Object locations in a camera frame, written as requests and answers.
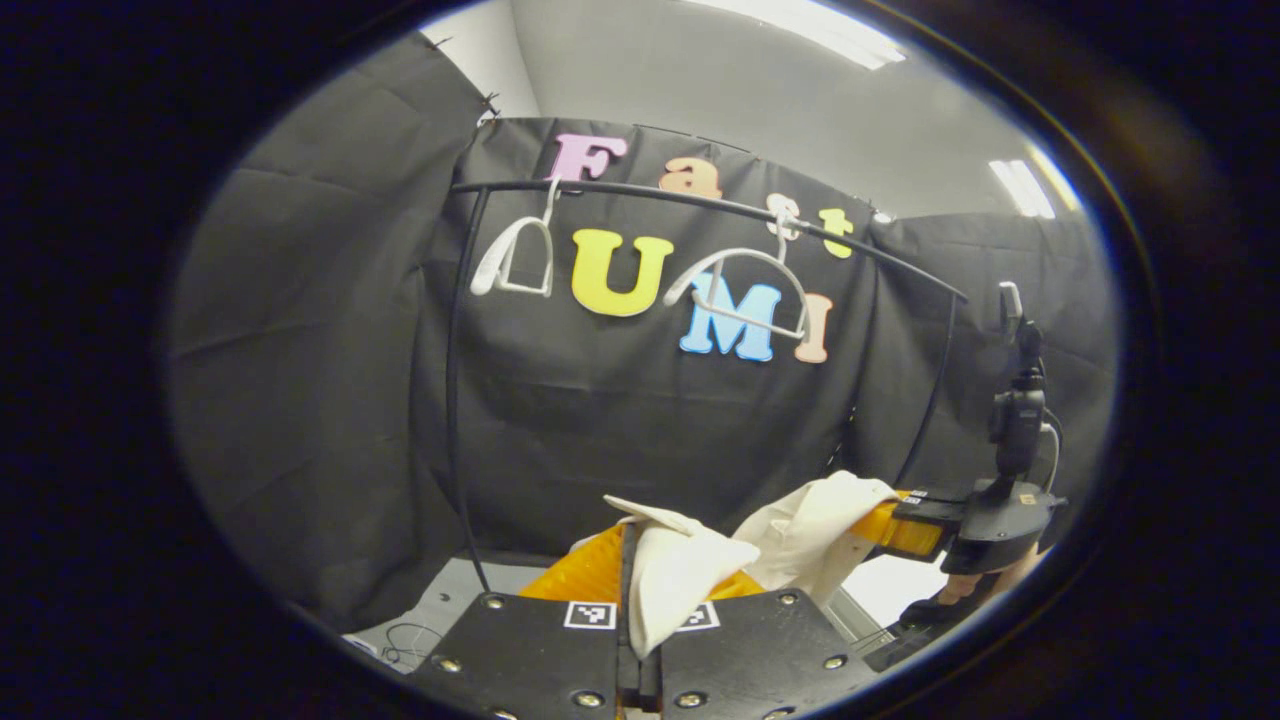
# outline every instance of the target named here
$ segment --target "screw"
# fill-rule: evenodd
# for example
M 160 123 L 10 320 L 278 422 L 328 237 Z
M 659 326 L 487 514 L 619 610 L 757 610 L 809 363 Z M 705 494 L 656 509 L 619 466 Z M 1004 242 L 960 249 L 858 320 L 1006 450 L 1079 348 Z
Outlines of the screw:
M 604 705 L 604 698 L 590 691 L 582 691 L 573 696 L 573 702 L 582 707 L 600 707 Z
M 707 697 L 703 693 L 685 693 L 676 698 L 676 705 L 680 707 L 699 707 L 704 702 Z

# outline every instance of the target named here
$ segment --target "white cable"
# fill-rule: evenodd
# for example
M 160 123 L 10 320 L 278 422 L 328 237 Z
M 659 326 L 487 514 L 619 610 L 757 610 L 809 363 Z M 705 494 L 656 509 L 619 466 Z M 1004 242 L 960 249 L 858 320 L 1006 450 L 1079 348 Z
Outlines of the white cable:
M 1057 475 L 1057 456 L 1062 452 L 1062 438 L 1057 437 L 1057 428 L 1048 423 L 1041 423 L 1041 432 L 1048 430 L 1053 436 L 1053 466 L 1048 471 L 1048 482 L 1044 483 L 1044 492 L 1053 487 L 1053 478 Z

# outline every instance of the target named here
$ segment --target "plastic hanger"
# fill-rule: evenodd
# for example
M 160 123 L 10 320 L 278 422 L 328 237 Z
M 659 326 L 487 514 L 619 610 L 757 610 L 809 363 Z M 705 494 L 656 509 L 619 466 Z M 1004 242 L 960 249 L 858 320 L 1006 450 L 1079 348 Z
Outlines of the plastic hanger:
M 783 260 L 786 260 L 787 258 L 787 242 L 788 242 L 788 240 L 785 236 L 785 231 L 788 229 L 792 220 L 795 220 L 794 215 L 787 213 L 785 209 L 778 210 L 778 220 L 776 223 L 777 236 L 778 236 L 777 258 L 767 252 L 760 252 L 759 250 L 751 250 L 748 247 L 731 247 L 728 250 L 712 252 L 707 258 L 703 258 L 698 263 L 694 263 L 692 266 L 690 266 L 678 278 L 676 278 L 676 282 L 672 283 L 671 290 L 668 290 L 667 293 L 662 296 L 662 304 L 666 305 L 667 307 L 675 305 L 680 300 L 680 296 L 684 295 L 685 291 L 689 290 L 691 284 L 694 284 L 694 278 L 696 278 L 699 273 L 705 272 L 707 268 L 714 268 L 712 274 L 712 287 L 707 292 L 707 300 L 703 300 L 698 290 L 694 290 L 689 293 L 690 297 L 692 297 L 694 300 L 694 305 L 698 305 L 699 307 L 707 310 L 708 313 L 714 313 L 717 315 L 723 315 L 726 318 L 733 318 L 735 320 L 748 323 L 758 328 L 764 328 L 769 332 L 778 333 L 783 337 L 790 337 L 800 341 L 808 340 L 809 304 L 805 301 L 804 287 L 800 284 L 800 281 L 796 278 L 795 273 L 792 273 L 790 268 L 787 268 L 786 264 L 783 264 Z M 780 272 L 782 272 L 782 274 L 786 275 L 788 281 L 791 281 L 792 287 L 795 287 L 796 290 L 796 295 L 800 296 L 800 320 L 796 323 L 796 329 L 788 331 L 786 328 L 780 328 L 777 325 L 762 323 L 754 318 L 748 318 L 746 315 L 742 315 L 733 310 L 724 310 L 722 307 L 716 307 L 714 305 L 716 291 L 719 290 L 721 275 L 724 272 L 724 260 L 728 258 L 755 258 L 756 260 L 762 260 L 764 263 L 768 263 L 769 265 L 773 265 Z
M 515 223 L 507 225 L 507 229 L 498 234 L 498 240 L 493 241 L 489 250 L 485 251 L 484 258 L 480 259 L 480 264 L 476 266 L 476 274 L 471 279 L 471 292 L 474 295 L 485 295 L 494 287 L 498 290 L 509 290 L 512 292 L 529 292 L 532 295 L 541 295 L 543 297 L 552 296 L 552 209 L 556 205 L 556 200 L 559 199 L 559 176 L 552 178 L 550 188 L 547 191 L 547 210 L 543 213 L 541 218 L 535 218 L 532 215 L 527 218 L 521 218 Z M 516 255 L 516 237 L 520 231 L 525 229 L 526 225 L 532 225 L 543 233 L 543 240 L 547 241 L 547 270 L 543 273 L 541 287 L 532 287 L 526 284 L 518 284 L 509 281 L 511 275 L 511 259 Z

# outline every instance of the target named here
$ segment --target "ceiling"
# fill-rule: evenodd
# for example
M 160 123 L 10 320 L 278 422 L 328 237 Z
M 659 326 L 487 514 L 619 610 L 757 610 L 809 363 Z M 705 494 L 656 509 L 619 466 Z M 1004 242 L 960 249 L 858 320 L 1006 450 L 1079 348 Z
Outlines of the ceiling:
M 489 0 L 440 28 L 451 37 L 442 50 L 480 90 L 502 86 L 504 117 L 722 141 L 893 217 L 1018 213 L 988 163 L 1028 159 L 1025 135 L 911 47 L 906 60 L 868 70 L 801 36 L 680 0 Z M 433 26 L 424 32 L 440 38 Z M 502 58 L 512 45 L 520 58 Z

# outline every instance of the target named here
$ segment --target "curved rod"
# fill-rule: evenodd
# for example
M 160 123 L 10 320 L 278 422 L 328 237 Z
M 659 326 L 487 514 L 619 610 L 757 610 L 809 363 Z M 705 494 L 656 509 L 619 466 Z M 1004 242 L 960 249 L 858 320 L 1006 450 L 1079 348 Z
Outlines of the curved rod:
M 488 190 L 492 192 L 500 192 L 507 190 L 547 190 L 550 187 L 552 181 L 498 181 L 498 182 L 474 182 L 454 184 L 449 188 L 451 193 L 454 192 L 480 192 L 481 190 Z M 672 192 L 669 190 L 662 190 L 657 187 L 645 187 L 641 184 L 626 184 L 621 182 L 595 182 L 595 181 L 564 181 L 559 183 L 561 190 L 571 192 L 603 192 L 608 195 L 630 195 L 632 197 L 649 197 L 653 200 L 668 200 L 671 202 L 681 202 L 685 205 L 698 205 L 699 208 L 709 208 L 712 210 L 721 210 L 724 213 L 732 213 L 735 215 L 741 215 L 744 218 L 753 218 L 756 220 L 774 222 L 777 218 L 773 213 L 768 210 L 762 210 L 759 208 L 753 208 L 750 205 L 742 205 L 741 202 L 731 202 L 728 200 L 717 200 L 713 197 L 704 197 L 701 195 L 691 195 L 687 192 Z M 913 275 L 924 279 L 938 287 L 950 292 L 951 295 L 960 299 L 961 302 L 969 302 L 969 296 L 960 292 L 955 287 L 947 284 L 946 282 L 933 277 L 925 270 L 916 268 L 915 265 L 895 258 L 878 247 L 872 247 L 864 242 L 858 242 L 856 240 L 850 240 L 844 236 L 838 236 L 824 228 L 813 225 L 806 220 L 792 220 L 792 228 L 801 232 L 812 234 L 814 237 L 820 237 L 822 240 L 829 240 L 835 243 L 844 245 L 845 247 L 851 247 L 859 252 L 865 252 L 872 258 L 879 260 L 881 263 L 901 268 Z
M 543 211 L 541 218 L 520 218 L 515 223 L 507 225 L 507 229 L 498 233 L 498 238 L 493 241 L 489 250 L 485 251 L 484 256 L 480 258 L 480 264 L 476 266 L 476 274 L 471 278 L 471 293 L 472 295 L 486 295 L 494 286 L 498 290 L 507 290 L 512 292 L 529 292 L 532 295 L 541 295 L 543 297 L 552 296 L 552 266 L 553 266 L 553 243 L 552 243 L 552 210 L 556 206 L 556 200 L 559 197 L 559 191 L 556 186 L 559 184 L 559 176 L 552 179 L 550 188 L 547 192 L 547 209 Z M 511 261 L 516 256 L 516 238 L 520 236 L 520 231 L 526 225 L 534 225 L 543 233 L 543 240 L 547 245 L 547 268 L 543 270 L 543 284 L 540 287 L 531 287 L 525 284 L 518 284 L 511 282 Z
M 781 270 L 782 274 L 786 275 L 788 281 L 791 281 L 791 286 L 796 288 L 796 295 L 800 296 L 800 322 L 796 323 L 795 331 L 788 331 L 786 328 L 780 328 L 777 325 L 762 323 L 754 318 L 748 318 L 746 315 L 735 313 L 732 310 L 724 310 L 712 305 L 716 301 L 716 290 L 719 286 L 721 272 L 723 270 L 724 260 L 727 258 L 755 258 L 756 260 L 762 260 L 764 263 L 768 263 L 769 265 L 773 265 L 774 268 Z M 795 340 L 806 340 L 809 337 L 809 304 L 805 302 L 804 288 L 800 286 L 800 281 L 795 277 L 795 273 L 792 273 L 790 268 L 787 268 L 782 263 L 778 263 L 777 258 L 773 258 L 772 255 L 768 255 L 765 252 L 760 252 L 759 250 L 750 250 L 745 247 L 731 247 L 728 250 L 721 250 L 719 252 L 712 252 L 707 258 L 703 258 L 700 261 L 694 263 L 687 270 L 685 270 L 678 278 L 676 278 L 676 282 L 672 283 L 671 290 L 668 290 L 667 293 L 662 296 L 662 304 L 666 305 L 667 307 L 675 305 L 676 301 L 680 300 L 680 296 L 684 295 L 686 290 L 689 290 L 689 286 L 694 284 L 694 278 L 698 277 L 699 273 L 707 270 L 707 268 L 710 268 L 712 265 L 716 265 L 716 274 L 712 275 L 710 292 L 707 293 L 709 299 L 703 300 L 701 296 L 695 290 L 690 293 L 694 299 L 695 305 L 698 305 L 703 310 L 707 310 L 708 313 L 714 313 L 717 315 L 733 318 L 735 320 L 748 323 L 758 328 L 764 328 L 767 331 L 776 332 L 785 337 Z

